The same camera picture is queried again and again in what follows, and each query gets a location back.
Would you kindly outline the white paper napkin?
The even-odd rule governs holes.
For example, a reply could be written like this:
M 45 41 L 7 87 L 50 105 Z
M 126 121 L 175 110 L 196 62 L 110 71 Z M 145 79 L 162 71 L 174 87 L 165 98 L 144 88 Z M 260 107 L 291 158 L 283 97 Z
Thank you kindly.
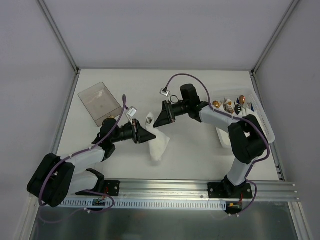
M 169 145 L 170 138 L 157 128 L 153 127 L 153 125 L 145 123 L 145 129 L 156 136 L 156 139 L 148 141 L 151 160 L 153 162 L 160 162 Z

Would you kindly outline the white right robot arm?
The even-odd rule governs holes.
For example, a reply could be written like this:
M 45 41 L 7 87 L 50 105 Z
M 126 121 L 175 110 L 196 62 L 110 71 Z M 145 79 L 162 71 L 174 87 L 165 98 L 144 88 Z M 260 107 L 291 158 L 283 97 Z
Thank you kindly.
M 200 100 L 192 84 L 181 86 L 180 92 L 182 99 L 178 102 L 162 102 L 162 110 L 153 126 L 157 128 L 174 123 L 176 117 L 187 114 L 199 123 L 213 125 L 226 132 L 235 159 L 225 176 L 227 183 L 223 190 L 228 197 L 235 198 L 242 191 L 241 184 L 246 182 L 252 163 L 268 150 L 267 137 L 254 115 L 238 117 L 215 110 L 209 102 Z

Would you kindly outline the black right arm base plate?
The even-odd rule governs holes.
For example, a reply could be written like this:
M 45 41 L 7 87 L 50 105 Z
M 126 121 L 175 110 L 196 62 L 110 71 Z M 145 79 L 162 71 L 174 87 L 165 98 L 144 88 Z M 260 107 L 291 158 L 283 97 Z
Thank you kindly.
M 207 192 L 210 199 L 252 199 L 253 191 L 247 182 L 239 186 L 224 182 L 207 183 Z

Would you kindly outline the ornate silver fork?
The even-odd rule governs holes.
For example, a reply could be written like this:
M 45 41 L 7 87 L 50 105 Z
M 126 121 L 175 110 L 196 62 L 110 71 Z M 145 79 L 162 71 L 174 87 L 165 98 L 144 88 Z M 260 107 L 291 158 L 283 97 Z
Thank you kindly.
M 154 115 L 151 112 L 146 117 L 146 124 L 148 125 L 154 124 Z

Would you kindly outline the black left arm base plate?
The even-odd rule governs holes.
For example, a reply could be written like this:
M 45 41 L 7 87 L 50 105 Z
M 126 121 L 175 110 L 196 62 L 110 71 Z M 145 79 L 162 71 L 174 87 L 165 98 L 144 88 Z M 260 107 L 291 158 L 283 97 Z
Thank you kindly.
M 101 194 L 106 194 L 111 197 L 118 197 L 120 191 L 120 181 L 119 180 L 102 180 L 98 181 L 98 186 L 91 189 L 90 192 L 79 191 L 75 195 L 76 196 L 98 196 L 102 197 Z

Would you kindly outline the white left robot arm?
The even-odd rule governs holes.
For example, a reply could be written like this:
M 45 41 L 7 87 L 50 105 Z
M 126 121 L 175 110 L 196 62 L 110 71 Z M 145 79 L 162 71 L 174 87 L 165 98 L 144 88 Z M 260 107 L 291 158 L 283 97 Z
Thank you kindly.
M 143 144 L 154 139 L 156 135 L 143 128 L 137 119 L 118 126 L 116 119 L 108 118 L 87 149 L 65 157 L 47 154 L 26 189 L 41 204 L 53 208 L 69 195 L 107 194 L 105 176 L 93 169 L 93 165 L 109 159 L 118 142 L 132 140 L 135 144 Z

